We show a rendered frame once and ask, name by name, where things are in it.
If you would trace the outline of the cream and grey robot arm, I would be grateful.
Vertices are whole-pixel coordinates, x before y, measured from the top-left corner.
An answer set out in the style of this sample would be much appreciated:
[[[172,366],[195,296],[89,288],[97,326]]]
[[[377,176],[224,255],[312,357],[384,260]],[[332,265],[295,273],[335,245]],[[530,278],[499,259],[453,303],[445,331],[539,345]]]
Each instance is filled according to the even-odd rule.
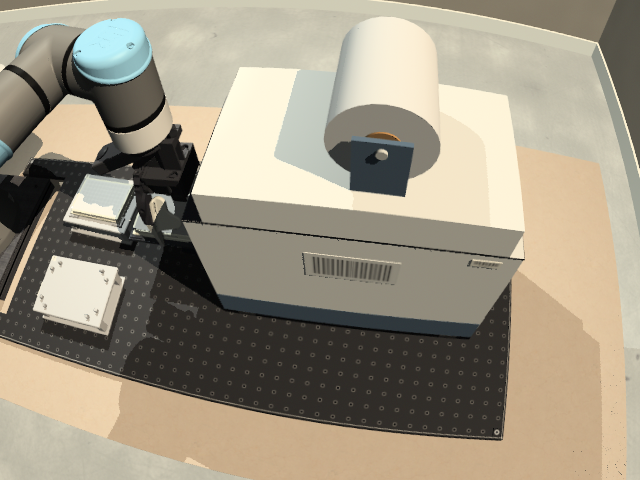
[[[147,39],[125,18],[88,29],[59,23],[31,29],[15,59],[0,64],[0,168],[68,94],[95,104],[112,140],[92,164],[99,175],[141,160],[128,154],[162,142],[173,118]],[[0,188],[0,254],[20,218],[18,202]]]

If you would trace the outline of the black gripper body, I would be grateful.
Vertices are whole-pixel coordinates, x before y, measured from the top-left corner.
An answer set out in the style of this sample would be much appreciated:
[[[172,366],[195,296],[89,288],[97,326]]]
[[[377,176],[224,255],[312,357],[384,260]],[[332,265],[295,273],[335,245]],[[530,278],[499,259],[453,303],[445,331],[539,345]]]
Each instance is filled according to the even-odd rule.
[[[142,157],[132,165],[135,188],[142,185],[144,193],[164,194],[171,196],[173,201],[187,202],[186,197],[200,163],[194,144],[179,141],[182,131],[181,124],[173,124],[169,134],[157,146],[139,154],[128,154]],[[171,139],[166,140],[169,138]],[[157,152],[153,153],[154,151]],[[153,154],[149,155],[150,153]],[[148,156],[143,157],[144,155]]]

